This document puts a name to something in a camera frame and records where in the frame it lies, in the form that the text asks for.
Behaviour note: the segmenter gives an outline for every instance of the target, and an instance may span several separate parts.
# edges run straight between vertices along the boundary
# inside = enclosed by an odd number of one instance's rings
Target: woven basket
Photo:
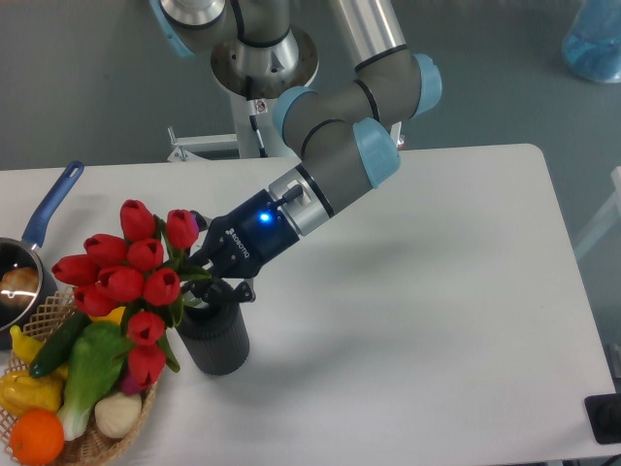
[[[23,326],[23,333],[44,342],[75,311],[76,307],[73,303],[72,290],[57,291],[54,296],[46,300],[46,304],[39,306],[37,312],[30,318],[30,321]],[[23,369],[28,369],[26,363],[12,353],[5,374]],[[157,383],[143,394],[143,410],[138,421],[125,437],[122,439],[106,437],[97,429],[95,418],[91,416],[86,432],[72,442],[65,442],[65,447],[60,456],[51,462],[50,465],[100,466],[117,459],[132,444],[145,420],[147,420],[148,413],[155,399],[156,388]],[[13,462],[19,464],[19,461],[13,456],[11,447],[9,447],[11,430],[15,421],[16,418],[14,416],[0,409],[0,439],[5,444],[4,451],[11,457]]]

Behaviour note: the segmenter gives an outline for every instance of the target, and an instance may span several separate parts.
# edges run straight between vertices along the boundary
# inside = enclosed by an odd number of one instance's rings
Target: tulip
[[[164,320],[155,313],[137,313],[127,323],[127,336],[142,347],[155,344],[165,331]]]
[[[135,347],[129,351],[127,366],[140,388],[147,388],[159,379],[166,364],[166,354],[158,345]]]
[[[155,217],[145,204],[130,199],[120,208],[120,227],[127,240],[140,241],[155,233]]]
[[[180,293],[179,275],[169,268],[160,269],[147,278],[143,297],[153,306],[166,306]]]
[[[164,247],[153,238],[145,238],[129,247],[127,260],[142,272],[156,269],[164,262]]]
[[[68,255],[56,262],[51,272],[61,282],[83,286],[97,282],[99,266],[86,254]]]
[[[99,291],[121,303],[129,303],[143,295],[145,277],[138,270],[124,265],[106,267],[99,272]]]
[[[107,316],[118,303],[101,294],[95,283],[79,286],[74,289],[74,302],[83,313],[94,317]]]
[[[185,210],[170,211],[166,220],[166,236],[174,248],[186,250],[198,239],[196,218]]]
[[[100,267],[119,265],[127,257],[127,243],[113,235],[99,234],[84,241],[86,254]]]

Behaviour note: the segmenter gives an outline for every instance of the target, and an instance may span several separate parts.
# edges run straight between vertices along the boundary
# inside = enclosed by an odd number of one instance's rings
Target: garlic bulb
[[[121,439],[132,430],[142,408],[140,394],[128,396],[121,392],[115,393],[95,405],[97,428],[106,437]]]

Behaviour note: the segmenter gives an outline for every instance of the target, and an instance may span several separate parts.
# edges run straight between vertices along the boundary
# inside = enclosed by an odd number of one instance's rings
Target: cooking pot
[[[36,249],[43,245],[49,219],[83,170],[78,161],[67,165],[28,221],[21,241],[0,238],[0,350],[11,347],[9,329],[26,323],[37,306],[57,290]]]

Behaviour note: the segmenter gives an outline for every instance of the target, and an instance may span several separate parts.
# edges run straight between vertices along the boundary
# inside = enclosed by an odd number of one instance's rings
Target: black cable
[[[620,459],[620,458],[621,458],[621,454],[616,454],[612,456],[611,458],[609,458],[606,463],[602,463],[602,466],[610,466],[611,464],[616,463],[617,459]]]

